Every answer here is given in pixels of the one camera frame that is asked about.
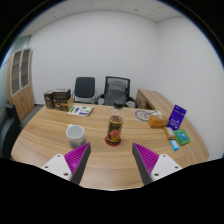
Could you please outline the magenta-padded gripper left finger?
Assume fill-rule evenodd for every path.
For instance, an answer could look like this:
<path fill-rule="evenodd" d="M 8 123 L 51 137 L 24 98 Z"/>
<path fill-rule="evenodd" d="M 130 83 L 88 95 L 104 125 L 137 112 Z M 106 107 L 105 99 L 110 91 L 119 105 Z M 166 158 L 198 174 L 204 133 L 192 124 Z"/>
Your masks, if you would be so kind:
<path fill-rule="evenodd" d="M 42 166 L 42 169 L 65 180 L 79 184 L 90 153 L 91 145 L 86 143 L 65 155 L 56 154 Z"/>

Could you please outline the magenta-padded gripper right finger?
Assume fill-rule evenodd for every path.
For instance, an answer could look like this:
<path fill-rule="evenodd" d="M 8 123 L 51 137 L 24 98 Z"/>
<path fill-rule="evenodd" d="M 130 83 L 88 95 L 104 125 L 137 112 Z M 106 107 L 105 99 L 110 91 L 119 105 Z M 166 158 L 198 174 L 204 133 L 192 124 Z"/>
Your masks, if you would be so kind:
<path fill-rule="evenodd" d="M 137 143 L 133 144 L 132 153 L 144 185 L 148 185 L 182 169 L 167 154 L 158 155 Z"/>

